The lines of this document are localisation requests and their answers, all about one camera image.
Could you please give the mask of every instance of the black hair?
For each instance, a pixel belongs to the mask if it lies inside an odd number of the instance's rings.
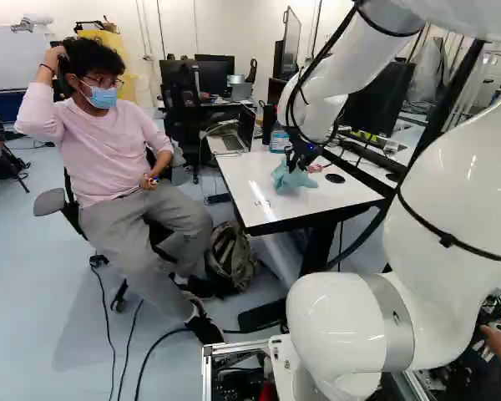
[[[89,72],[122,75],[126,68],[119,54],[98,39],[66,38],[63,46],[68,55],[64,74],[75,74],[81,79]]]

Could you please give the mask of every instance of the computer monitor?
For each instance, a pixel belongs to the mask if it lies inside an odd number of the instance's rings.
[[[297,70],[297,55],[299,54],[299,38],[301,37],[301,21],[291,7],[286,11],[286,27],[282,49],[282,76],[292,76]]]
[[[222,95],[228,88],[225,61],[195,61],[199,66],[200,92]]]
[[[287,81],[283,79],[269,78],[267,88],[267,104],[278,104],[281,100],[282,92],[286,87]]]
[[[226,74],[234,75],[235,71],[235,57],[222,56],[218,54],[196,54],[195,60],[197,61],[224,61],[226,62]]]
[[[415,66],[391,62],[367,87],[349,95],[340,123],[355,131],[391,136]]]
[[[256,113],[242,104],[240,118],[237,123],[237,136],[240,137],[247,149],[251,148],[255,121]]]
[[[284,38],[275,42],[273,78],[289,80],[297,72],[301,22],[288,7],[284,12]]]
[[[199,84],[201,92],[223,94],[228,86],[226,78],[226,62],[196,60],[160,60],[159,69],[166,88],[180,78],[180,67],[185,64],[192,71],[199,67]]]

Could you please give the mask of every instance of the blue face mask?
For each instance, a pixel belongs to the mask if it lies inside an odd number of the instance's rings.
[[[97,109],[111,109],[117,103],[116,88],[102,89],[98,86],[87,85],[84,81],[80,82],[91,88],[91,96],[86,96],[83,92],[82,94]]]

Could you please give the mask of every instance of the backpack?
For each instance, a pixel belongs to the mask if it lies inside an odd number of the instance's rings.
[[[258,259],[236,221],[226,221],[214,228],[205,261],[206,274],[220,296],[244,292],[258,266]]]
[[[0,156],[0,180],[8,180],[10,178],[17,178],[17,175],[27,169],[31,163],[24,163],[24,161],[16,157],[11,150],[6,146],[2,148],[2,155]]]

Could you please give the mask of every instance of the floor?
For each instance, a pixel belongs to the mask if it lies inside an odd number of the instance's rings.
[[[31,161],[30,189],[25,194],[14,180],[0,181],[0,401],[100,401],[109,396],[111,350],[104,329],[104,313],[96,277],[88,260],[94,249],[66,220],[55,214],[33,216],[37,194],[63,186],[63,165],[54,148],[18,150],[32,146],[22,139],[8,142],[14,153]],[[202,177],[205,194],[225,188],[219,173]],[[203,195],[190,182],[180,189],[197,200]],[[208,206],[215,223],[233,218],[231,205]],[[120,279],[102,267],[107,292],[114,294]],[[245,294],[206,303],[220,327],[237,329],[237,314],[286,294],[270,272],[263,270]],[[124,361],[134,309],[139,300],[129,294],[122,315],[110,313],[110,329],[117,349],[117,380]],[[139,312],[121,399],[134,398],[140,364],[146,350],[163,333],[178,326],[149,305]],[[229,341],[267,338],[272,328],[249,335],[229,335]],[[188,333],[159,345],[145,371],[140,399],[198,400],[202,394],[200,344]]]

